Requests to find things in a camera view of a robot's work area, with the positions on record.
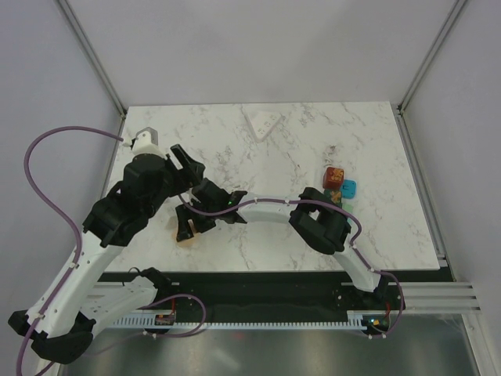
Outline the white triangular power strip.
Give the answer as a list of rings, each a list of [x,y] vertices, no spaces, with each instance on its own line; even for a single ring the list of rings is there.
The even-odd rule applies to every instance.
[[[260,143],[282,121],[283,116],[277,112],[258,110],[246,113],[245,118],[255,141]]]

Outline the beige cube plug dragon print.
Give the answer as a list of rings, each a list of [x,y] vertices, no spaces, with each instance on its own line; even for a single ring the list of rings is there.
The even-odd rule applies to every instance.
[[[199,241],[200,232],[192,219],[187,222],[176,222],[172,228],[171,238],[178,248],[192,248]]]

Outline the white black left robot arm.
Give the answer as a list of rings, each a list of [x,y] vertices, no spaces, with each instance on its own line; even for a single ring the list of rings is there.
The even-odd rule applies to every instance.
[[[16,311],[9,325],[43,360],[69,364],[101,331],[122,316],[171,301],[171,282],[144,269],[132,282],[95,300],[88,299],[107,266],[142,231],[170,197],[199,184],[204,165],[179,145],[171,154],[135,153],[123,179],[97,201],[78,233],[77,247],[43,296],[28,310]]]

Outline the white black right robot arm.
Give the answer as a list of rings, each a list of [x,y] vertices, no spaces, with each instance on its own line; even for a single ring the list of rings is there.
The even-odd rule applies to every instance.
[[[365,307],[373,309],[386,300],[388,278],[377,272],[355,245],[362,230],[360,221],[317,189],[306,187],[292,197],[265,197],[244,190],[229,193],[204,179],[192,189],[192,196],[190,202],[183,200],[175,208],[178,242],[215,228],[218,220],[288,224],[312,250],[337,260]]]

